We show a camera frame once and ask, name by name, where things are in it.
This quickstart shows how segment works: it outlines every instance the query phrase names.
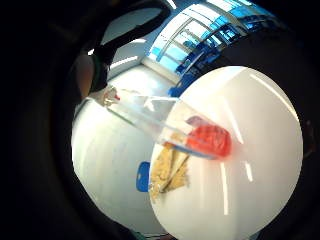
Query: ceiling light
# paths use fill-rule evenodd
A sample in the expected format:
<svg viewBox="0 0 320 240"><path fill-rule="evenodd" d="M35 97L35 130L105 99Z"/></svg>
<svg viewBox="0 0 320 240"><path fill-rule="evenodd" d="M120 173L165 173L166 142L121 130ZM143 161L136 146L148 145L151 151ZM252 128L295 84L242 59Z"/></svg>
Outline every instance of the ceiling light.
<svg viewBox="0 0 320 240"><path fill-rule="evenodd" d="M117 67L117 66L119 66L119 65L121 65L121 64L130 62L130 61L137 60L137 59L138 59L138 56L125 58L125 59L120 60L120 61L118 61L118 62L112 63L111 66L110 66L110 69L115 68L115 67Z"/></svg>

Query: dark background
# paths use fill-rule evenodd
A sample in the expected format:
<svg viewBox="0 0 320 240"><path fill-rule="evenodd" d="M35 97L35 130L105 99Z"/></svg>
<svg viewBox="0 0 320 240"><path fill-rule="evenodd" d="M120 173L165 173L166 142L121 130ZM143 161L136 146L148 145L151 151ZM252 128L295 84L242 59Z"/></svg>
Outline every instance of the dark background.
<svg viewBox="0 0 320 240"><path fill-rule="evenodd" d="M12 1L2 6L3 239L131 239L126 229L106 219L85 194L68 197L50 142L52 96L81 44L94 33L95 26L99 28L101 21L95 13L103 16L100 20L111 19L130 2L133 1ZM254 2L295 31L300 39L299 49L306 55L303 60L318 76L316 3ZM310 92L318 92L319 82L313 81L310 86ZM311 99L317 129L319 101ZM320 238L319 169L316 152L303 162L303 174L289 207L262 230L259 239ZM74 188L70 191L83 191L80 186Z"/></svg>

